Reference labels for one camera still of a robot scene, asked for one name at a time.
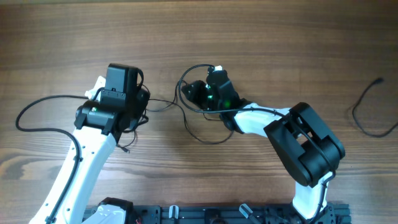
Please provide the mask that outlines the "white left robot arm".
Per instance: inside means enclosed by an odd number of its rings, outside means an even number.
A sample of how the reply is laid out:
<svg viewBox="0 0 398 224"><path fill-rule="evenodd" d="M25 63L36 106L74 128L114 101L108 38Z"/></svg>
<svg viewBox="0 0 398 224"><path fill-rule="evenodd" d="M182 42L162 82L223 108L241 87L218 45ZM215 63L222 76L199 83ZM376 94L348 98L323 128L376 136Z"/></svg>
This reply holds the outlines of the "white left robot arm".
<svg viewBox="0 0 398 224"><path fill-rule="evenodd" d="M150 94L141 69L111 63L105 83L81 105L75 116L65 161L43 205L31 223L81 223L91 193L122 134L147 122Z"/></svg>

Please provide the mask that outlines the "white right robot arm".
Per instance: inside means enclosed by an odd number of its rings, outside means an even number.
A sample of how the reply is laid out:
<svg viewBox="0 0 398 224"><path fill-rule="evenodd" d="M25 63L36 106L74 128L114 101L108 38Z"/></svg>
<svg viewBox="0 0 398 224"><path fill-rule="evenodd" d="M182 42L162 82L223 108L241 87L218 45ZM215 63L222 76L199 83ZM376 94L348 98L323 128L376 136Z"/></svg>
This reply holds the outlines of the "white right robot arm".
<svg viewBox="0 0 398 224"><path fill-rule="evenodd" d="M319 221L326 210L328 184L345 156L341 141L315 110L300 102L291 108L270 108L241 98L226 70L207 66L204 81L177 82L184 106L202 114L218 114L231 132L267 138L295 181L292 206L306 223Z"/></svg>

